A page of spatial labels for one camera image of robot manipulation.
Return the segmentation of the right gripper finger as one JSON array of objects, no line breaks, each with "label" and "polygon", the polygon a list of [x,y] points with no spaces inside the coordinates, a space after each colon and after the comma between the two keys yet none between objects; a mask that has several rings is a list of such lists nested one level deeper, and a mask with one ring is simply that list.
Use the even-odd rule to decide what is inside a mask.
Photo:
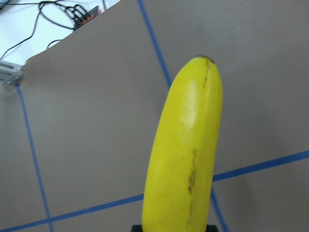
[{"label": "right gripper finger", "polygon": [[133,225],[131,227],[131,232],[217,232],[217,226],[207,225],[204,229],[190,229],[176,226],[144,227],[143,225]]}]

